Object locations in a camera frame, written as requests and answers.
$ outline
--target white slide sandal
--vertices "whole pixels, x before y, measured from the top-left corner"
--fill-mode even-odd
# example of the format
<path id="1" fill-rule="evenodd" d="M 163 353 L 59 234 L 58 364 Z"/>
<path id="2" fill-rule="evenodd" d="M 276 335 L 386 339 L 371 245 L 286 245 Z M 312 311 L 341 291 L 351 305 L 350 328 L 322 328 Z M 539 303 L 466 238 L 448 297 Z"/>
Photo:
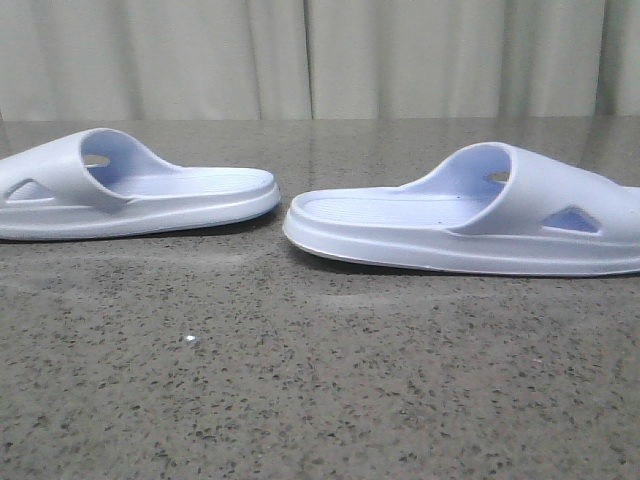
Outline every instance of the white slide sandal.
<path id="1" fill-rule="evenodd" d="M 99 155 L 106 164 L 84 164 Z M 0 160 L 0 238 L 117 237 L 239 222 L 280 201 L 273 175 L 181 167 L 126 133 L 78 132 Z"/>
<path id="2" fill-rule="evenodd" d="M 508 144 L 480 143 L 400 187 L 298 195 L 283 230 L 303 250 L 354 263 L 503 275 L 630 273 L 640 271 L 640 188 Z"/>

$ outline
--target curtain fold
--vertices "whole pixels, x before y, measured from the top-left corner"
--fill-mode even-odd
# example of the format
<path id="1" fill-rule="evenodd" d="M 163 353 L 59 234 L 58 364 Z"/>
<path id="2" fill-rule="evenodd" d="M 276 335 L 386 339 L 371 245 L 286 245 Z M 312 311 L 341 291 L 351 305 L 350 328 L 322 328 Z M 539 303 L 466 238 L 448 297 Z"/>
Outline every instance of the curtain fold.
<path id="1" fill-rule="evenodd" d="M 4 120 L 640 114 L 635 0 L 0 0 Z"/>

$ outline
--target speckled gray surface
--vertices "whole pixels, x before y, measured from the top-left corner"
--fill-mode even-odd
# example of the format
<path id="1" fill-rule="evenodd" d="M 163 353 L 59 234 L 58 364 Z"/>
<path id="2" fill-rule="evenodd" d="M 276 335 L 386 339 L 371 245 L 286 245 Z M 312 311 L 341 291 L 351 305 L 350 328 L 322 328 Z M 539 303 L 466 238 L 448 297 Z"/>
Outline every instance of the speckled gray surface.
<path id="1" fill-rule="evenodd" d="M 0 155 L 94 125 L 0 123 Z M 297 193 L 397 185 L 483 140 L 640 185 L 639 118 L 101 125 L 272 170 L 283 206 L 0 243 L 0 478 L 638 478 L 640 276 L 353 266 L 280 226 Z"/>

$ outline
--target triangular cutout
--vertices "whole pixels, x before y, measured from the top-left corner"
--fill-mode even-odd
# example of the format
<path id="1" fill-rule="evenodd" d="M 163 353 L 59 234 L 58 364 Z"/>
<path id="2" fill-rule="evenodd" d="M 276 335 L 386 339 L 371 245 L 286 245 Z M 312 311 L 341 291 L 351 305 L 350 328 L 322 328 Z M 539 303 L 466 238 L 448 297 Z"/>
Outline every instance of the triangular cutout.
<path id="1" fill-rule="evenodd" d="M 7 202 L 24 202 L 29 200 L 47 200 L 55 197 L 47 187 L 33 179 L 28 179 L 15 185 L 5 195 Z"/>
<path id="2" fill-rule="evenodd" d="M 600 230 L 598 222 L 577 207 L 569 207 L 547 217 L 543 225 L 576 232 L 596 233 Z"/>

